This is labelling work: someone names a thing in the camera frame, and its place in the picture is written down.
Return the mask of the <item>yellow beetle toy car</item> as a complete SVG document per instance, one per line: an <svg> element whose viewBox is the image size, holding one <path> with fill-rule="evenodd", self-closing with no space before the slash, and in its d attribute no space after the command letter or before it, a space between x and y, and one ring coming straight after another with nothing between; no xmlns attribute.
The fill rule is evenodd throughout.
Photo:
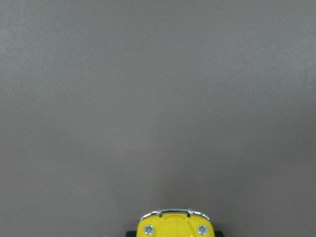
<svg viewBox="0 0 316 237"><path fill-rule="evenodd" d="M207 215L190 209L155 210L141 217L137 229L126 237L223 237Z"/></svg>

